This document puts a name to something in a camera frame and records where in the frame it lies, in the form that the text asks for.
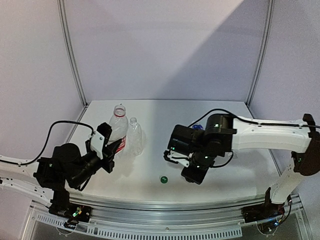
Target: clear plastic bottle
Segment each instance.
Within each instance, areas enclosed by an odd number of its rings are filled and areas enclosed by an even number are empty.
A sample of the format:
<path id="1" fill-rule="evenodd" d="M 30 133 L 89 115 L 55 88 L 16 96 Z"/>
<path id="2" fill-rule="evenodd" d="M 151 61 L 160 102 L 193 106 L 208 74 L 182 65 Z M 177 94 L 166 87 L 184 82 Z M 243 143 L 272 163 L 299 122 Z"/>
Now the clear plastic bottle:
<path id="1" fill-rule="evenodd" d="M 110 118 L 109 125 L 112 128 L 112 133 L 109 138 L 108 144 L 111 144 L 114 141 L 122 139 L 121 144 L 116 151 L 118 153 L 121 150 L 123 150 L 126 146 L 126 136 L 127 136 L 128 126 L 129 126 L 128 118 L 126 116 L 125 106 L 120 104 L 114 107 L 113 115 Z"/>
<path id="2" fill-rule="evenodd" d="M 138 156 L 143 151 L 142 146 L 142 129 L 135 117 L 130 118 L 130 125 L 128 129 L 129 149 L 133 155 Z"/>

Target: white backdrop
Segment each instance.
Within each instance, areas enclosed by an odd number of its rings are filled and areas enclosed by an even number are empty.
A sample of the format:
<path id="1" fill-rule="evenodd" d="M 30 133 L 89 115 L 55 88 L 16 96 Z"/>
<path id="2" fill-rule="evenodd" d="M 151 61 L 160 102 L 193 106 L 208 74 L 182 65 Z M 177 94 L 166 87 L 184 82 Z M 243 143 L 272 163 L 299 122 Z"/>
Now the white backdrop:
<path id="1" fill-rule="evenodd" d="M 8 157 L 36 157 L 54 121 L 79 115 L 56 0 L 0 1 L 0 102 L 0 155 Z M 54 127 L 43 156 L 70 129 Z M 0 239 L 20 239 L 30 201 L 0 190 Z"/>
<path id="2" fill-rule="evenodd" d="M 294 120 L 305 113 L 320 125 L 320 2 L 275 1 L 265 60 L 252 102 L 257 118 Z M 291 154 L 274 151 L 282 170 Z M 320 173 L 298 192 L 314 239 L 320 239 Z"/>
<path id="3" fill-rule="evenodd" d="M 65 1 L 88 101 L 245 101 L 268 0 Z"/>

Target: red bottle label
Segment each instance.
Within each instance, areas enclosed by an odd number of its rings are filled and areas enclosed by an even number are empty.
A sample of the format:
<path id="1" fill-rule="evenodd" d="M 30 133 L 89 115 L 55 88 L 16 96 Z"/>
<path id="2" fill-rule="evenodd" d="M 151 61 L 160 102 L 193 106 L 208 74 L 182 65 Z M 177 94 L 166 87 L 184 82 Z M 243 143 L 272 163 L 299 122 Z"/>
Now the red bottle label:
<path id="1" fill-rule="evenodd" d="M 119 145 L 119 147 L 118 147 L 118 149 L 116 150 L 115 153 L 118 153 L 118 152 L 120 152 L 122 149 L 125 148 L 125 146 L 126 146 L 126 138 L 127 138 L 127 136 L 124 136 L 124 138 L 121 139 L 121 143 L 120 143 L 120 145 Z"/>

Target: white panel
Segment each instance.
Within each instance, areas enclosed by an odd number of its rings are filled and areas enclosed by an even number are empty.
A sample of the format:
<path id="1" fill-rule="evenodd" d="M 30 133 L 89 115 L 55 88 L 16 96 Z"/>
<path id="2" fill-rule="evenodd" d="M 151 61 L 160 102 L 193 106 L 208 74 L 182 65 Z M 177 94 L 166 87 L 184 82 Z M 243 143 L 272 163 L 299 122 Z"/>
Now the white panel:
<path id="1" fill-rule="evenodd" d="M 320 2 L 275 2 L 271 34 L 254 96 L 257 118 L 297 119 L 310 113 L 320 124 Z M 282 169 L 289 152 L 274 151 Z M 311 224 L 320 239 L 320 173 L 308 177 L 298 192 Z"/>
<path id="2" fill-rule="evenodd" d="M 244 101 L 268 0 L 66 1 L 89 101 Z"/>
<path id="3" fill-rule="evenodd" d="M 0 23 L 0 154 L 31 159 L 54 121 L 81 111 L 57 1 L 0 1 Z M 54 127 L 46 156 L 70 129 Z"/>
<path id="4" fill-rule="evenodd" d="M 82 121 L 97 127 L 109 121 L 115 105 L 126 107 L 128 118 L 136 117 L 144 131 L 145 146 L 137 157 L 125 147 L 122 157 L 114 160 L 113 172 L 100 169 L 87 187 L 77 194 L 136 203 L 219 203 L 263 196 L 279 175 L 267 149 L 243 149 L 223 168 L 209 169 L 203 183 L 187 182 L 182 176 L 183 166 L 164 160 L 170 135 L 177 124 L 189 125 L 207 111 L 223 108 L 239 116 L 251 117 L 244 102 L 195 100 L 105 100 L 93 101 Z M 200 123 L 205 126 L 207 118 Z M 85 141 L 90 130 L 77 127 L 71 142 L 86 153 Z M 228 160 L 217 157 L 217 165 Z M 168 182 L 161 183 L 161 176 Z"/>

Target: white tabletop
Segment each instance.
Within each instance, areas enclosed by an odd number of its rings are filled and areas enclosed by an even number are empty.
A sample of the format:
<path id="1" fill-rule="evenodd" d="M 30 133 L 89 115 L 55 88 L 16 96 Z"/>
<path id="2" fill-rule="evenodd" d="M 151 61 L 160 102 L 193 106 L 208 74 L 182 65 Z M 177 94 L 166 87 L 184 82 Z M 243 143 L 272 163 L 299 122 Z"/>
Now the white tabletop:
<path id="1" fill-rule="evenodd" d="M 163 152 L 176 124 L 189 125 L 213 108 L 223 108 L 238 116 L 251 117 L 243 102 L 197 100 L 104 100 L 93 101 L 81 122 L 94 128 L 109 122 L 114 106 L 123 104 L 128 119 L 136 117 L 144 132 L 143 153 L 130 156 L 128 148 L 115 159 L 112 173 L 100 169 L 91 177 L 83 195 L 112 200 L 148 203 L 211 203 L 235 201 L 263 195 L 279 175 L 267 149 L 246 149 L 225 167 L 210 168 L 201 185 L 186 182 L 181 176 L 183 166 L 164 160 Z M 207 118 L 201 121 L 206 126 Z M 71 143 L 86 154 L 85 141 L 90 130 L 78 126 Z M 222 164 L 228 157 L 216 158 Z M 161 176 L 168 182 L 163 184 Z"/>

